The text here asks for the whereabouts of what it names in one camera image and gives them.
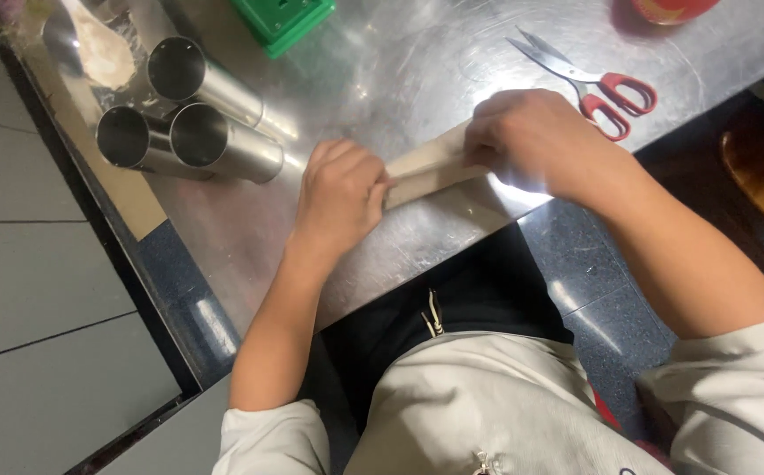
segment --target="white sleeve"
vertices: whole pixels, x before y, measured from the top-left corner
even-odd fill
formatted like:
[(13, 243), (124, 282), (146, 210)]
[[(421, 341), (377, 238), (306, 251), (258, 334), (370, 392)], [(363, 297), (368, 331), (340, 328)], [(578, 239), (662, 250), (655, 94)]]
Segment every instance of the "white sleeve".
[(764, 323), (680, 340), (641, 383), (680, 427), (670, 450), (679, 472), (764, 473)]
[(224, 414), (212, 475), (325, 475), (329, 469), (329, 440), (311, 400)]

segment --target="scissors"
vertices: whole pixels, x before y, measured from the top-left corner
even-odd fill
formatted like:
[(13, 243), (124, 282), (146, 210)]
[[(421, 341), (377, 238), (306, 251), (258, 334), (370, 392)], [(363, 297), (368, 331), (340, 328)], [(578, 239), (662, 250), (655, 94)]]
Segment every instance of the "scissors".
[[(519, 26), (517, 26), (517, 30), (520, 31), (532, 45), (526, 45), (524, 42), (515, 40), (514, 38), (506, 37), (505, 39), (537, 64), (540, 64), (551, 73), (566, 79), (570, 84), (573, 84), (573, 87), (576, 88), (576, 92), (579, 93), (579, 111), (582, 115), (595, 124), (596, 119), (593, 118), (593, 113), (599, 111), (608, 118), (611, 124), (614, 124), (615, 127), (617, 127), (618, 135), (610, 135), (599, 127), (602, 135), (608, 137), (610, 140), (617, 142), (625, 139), (631, 133), (631, 126), (629, 122), (616, 111), (616, 109), (609, 106), (609, 104), (599, 96), (588, 92), (588, 87), (586, 86), (587, 83), (595, 83), (598, 85), (599, 89), (602, 90), (611, 101), (635, 117), (651, 113), (652, 109), (657, 105), (657, 92), (655, 92), (655, 89), (651, 87), (651, 85), (636, 78), (632, 78), (631, 76), (619, 73), (586, 73), (585, 71), (578, 69), (576, 66), (573, 66), (573, 63), (570, 62), (566, 56), (550, 46), (549, 43), (541, 40), (537, 35), (526, 33)], [(643, 104), (638, 105), (620, 94), (620, 92), (617, 91), (618, 85), (628, 87), (640, 94), (643, 98)]]

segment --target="person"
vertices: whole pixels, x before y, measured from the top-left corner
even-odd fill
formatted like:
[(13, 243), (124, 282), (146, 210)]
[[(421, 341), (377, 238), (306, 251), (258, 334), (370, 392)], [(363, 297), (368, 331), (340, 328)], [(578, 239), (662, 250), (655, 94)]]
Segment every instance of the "person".
[[(471, 162), (510, 163), (607, 224), (679, 338), (640, 380), (678, 427), (675, 470), (764, 473), (756, 265), (555, 92), (479, 104), (465, 150)], [(330, 469), (315, 405), (295, 399), (321, 288), (382, 219), (389, 186), (383, 161), (349, 140), (314, 149), (282, 262), (232, 369), (214, 475)], [(670, 473), (597, 411), (573, 336), (512, 228), (324, 330), (362, 431), (345, 473)]]

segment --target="metal tube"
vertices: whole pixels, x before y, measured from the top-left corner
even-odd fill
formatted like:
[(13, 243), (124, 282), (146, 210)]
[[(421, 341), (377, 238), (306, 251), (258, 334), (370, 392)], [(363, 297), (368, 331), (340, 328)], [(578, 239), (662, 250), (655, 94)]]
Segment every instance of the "metal tube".
[(282, 170), (282, 147), (209, 104), (186, 106), (171, 123), (171, 149), (183, 163), (253, 183)]
[(205, 180), (213, 173), (182, 163), (171, 150), (168, 123), (132, 107), (115, 106), (97, 123), (95, 139), (103, 158), (115, 167), (172, 177)]
[(170, 37), (160, 41), (147, 61), (153, 89), (176, 102), (206, 102), (255, 127), (264, 113), (262, 97), (206, 56), (194, 41)]

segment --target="person's left hand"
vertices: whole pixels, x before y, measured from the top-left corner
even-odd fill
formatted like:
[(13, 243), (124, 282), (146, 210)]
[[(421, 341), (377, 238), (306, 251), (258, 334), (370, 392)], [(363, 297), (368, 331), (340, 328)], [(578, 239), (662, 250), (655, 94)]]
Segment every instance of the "person's left hand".
[(288, 246), (328, 274), (382, 219), (390, 185), (385, 163), (366, 148), (346, 139), (320, 142), (303, 174)]

